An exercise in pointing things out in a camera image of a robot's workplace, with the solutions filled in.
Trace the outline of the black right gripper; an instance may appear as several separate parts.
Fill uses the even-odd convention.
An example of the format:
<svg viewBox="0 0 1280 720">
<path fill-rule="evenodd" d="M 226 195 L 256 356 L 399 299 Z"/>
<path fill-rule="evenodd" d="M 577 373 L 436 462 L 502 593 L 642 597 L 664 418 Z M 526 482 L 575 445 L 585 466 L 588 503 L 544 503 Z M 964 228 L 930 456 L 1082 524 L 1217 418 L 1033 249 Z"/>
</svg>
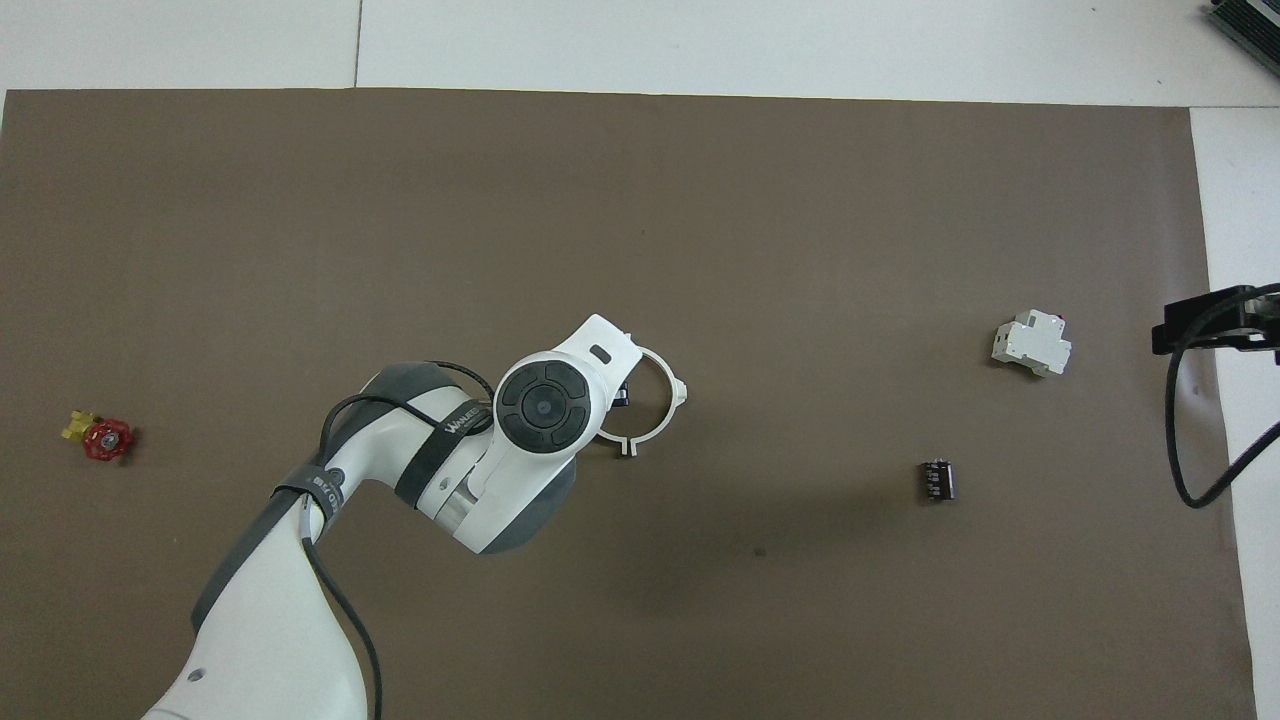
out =
<svg viewBox="0 0 1280 720">
<path fill-rule="evenodd" d="M 1202 293 L 1165 304 L 1162 320 L 1152 328 L 1152 354 L 1170 355 L 1181 341 L 1188 347 L 1238 351 L 1279 351 L 1279 286 L 1238 284 L 1222 293 Z M 1225 309 L 1192 332 L 1201 315 L 1222 301 Z"/>
</svg>

